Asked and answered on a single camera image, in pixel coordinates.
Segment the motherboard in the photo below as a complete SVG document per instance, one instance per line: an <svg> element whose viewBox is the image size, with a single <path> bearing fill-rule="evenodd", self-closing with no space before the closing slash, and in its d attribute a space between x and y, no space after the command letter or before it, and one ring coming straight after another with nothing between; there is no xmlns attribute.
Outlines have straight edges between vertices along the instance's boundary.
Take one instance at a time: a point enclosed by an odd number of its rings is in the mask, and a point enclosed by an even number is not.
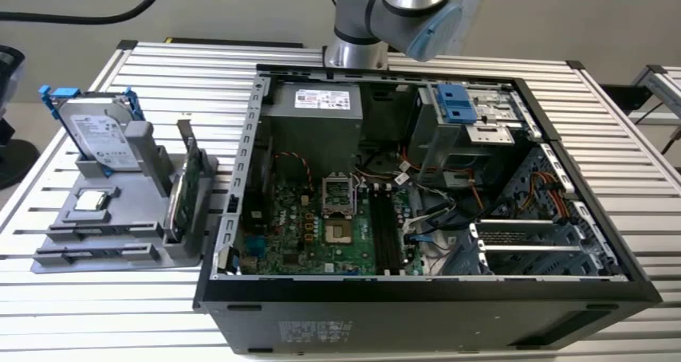
<svg viewBox="0 0 681 362"><path fill-rule="evenodd" d="M344 182L340 178L323 180L315 185L316 192L311 192L307 185L283 180L277 182L272 193L269 229L265 235L245 238L242 273L383 274L376 270L375 231L384 229L376 226L385 226L387 221L380 224L375 222L376 219L372 221L375 212L372 215L371 210L383 209L371 203L372 188L356 184L352 186L351 179ZM391 225L387 233L393 235L389 238L396 244L393 259L400 262L405 255L399 228L404 218L411 216L408 196L403 189L395 189L384 196L389 198L391 212L385 215ZM329 213L328 207L351 209ZM397 273L420 275L419 258L400 266Z"/></svg>

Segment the white wall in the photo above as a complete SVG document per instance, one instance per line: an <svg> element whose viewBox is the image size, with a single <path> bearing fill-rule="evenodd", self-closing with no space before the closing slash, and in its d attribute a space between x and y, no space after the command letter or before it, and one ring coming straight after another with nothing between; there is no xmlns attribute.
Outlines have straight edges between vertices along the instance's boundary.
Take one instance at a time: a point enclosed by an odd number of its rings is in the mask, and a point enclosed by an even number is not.
<svg viewBox="0 0 681 362"><path fill-rule="evenodd" d="M102 16L141 0L0 0L0 10ZM328 0L158 0L133 20L109 26L0 22L0 44L27 67L13 101L36 101L42 84L86 88L121 39L165 37L289 41L320 47L332 37Z"/></svg>
<svg viewBox="0 0 681 362"><path fill-rule="evenodd" d="M0 10L109 15L140 0L0 0ZM627 82L648 63L681 65L678 0L483 0L463 54L579 59L600 81ZM85 88L121 39L168 36L296 41L332 38L328 0L158 0L112 26L0 22L0 44L27 55L14 101L41 84Z"/></svg>
<svg viewBox="0 0 681 362"><path fill-rule="evenodd" d="M681 65L678 0L483 0L463 55L575 59L598 81Z"/></svg>

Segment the small chip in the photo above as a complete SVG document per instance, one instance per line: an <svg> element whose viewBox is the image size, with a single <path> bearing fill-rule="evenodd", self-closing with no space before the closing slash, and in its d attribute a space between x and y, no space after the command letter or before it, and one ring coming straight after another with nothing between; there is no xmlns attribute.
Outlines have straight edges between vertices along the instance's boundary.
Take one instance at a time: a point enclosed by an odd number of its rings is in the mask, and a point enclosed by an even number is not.
<svg viewBox="0 0 681 362"><path fill-rule="evenodd" d="M284 265L297 265L299 258L297 254L284 254Z"/></svg>

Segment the black cable on wall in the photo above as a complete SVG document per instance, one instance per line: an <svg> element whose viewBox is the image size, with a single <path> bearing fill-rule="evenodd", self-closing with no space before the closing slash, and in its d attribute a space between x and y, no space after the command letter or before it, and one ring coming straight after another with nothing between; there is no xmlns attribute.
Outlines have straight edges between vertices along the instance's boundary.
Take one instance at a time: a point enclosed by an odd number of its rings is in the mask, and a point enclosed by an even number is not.
<svg viewBox="0 0 681 362"><path fill-rule="evenodd" d="M142 0L129 11L108 17L77 17L70 15L14 13L0 11L0 21L56 23L61 25L110 25L125 22L140 15L156 0Z"/></svg>

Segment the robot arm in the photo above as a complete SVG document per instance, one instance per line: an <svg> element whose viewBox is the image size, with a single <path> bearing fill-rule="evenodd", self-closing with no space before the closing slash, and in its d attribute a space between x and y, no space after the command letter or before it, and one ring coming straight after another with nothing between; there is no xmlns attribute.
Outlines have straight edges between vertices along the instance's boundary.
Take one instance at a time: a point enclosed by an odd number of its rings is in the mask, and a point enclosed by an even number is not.
<svg viewBox="0 0 681 362"><path fill-rule="evenodd" d="M327 67L385 69L387 45L417 61L441 52L460 20L448 0L336 0Z"/></svg>

